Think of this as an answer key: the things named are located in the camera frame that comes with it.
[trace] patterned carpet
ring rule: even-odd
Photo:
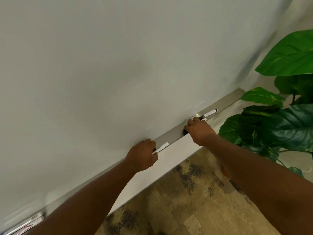
[[[107,217],[96,235],[278,235],[205,148]]]

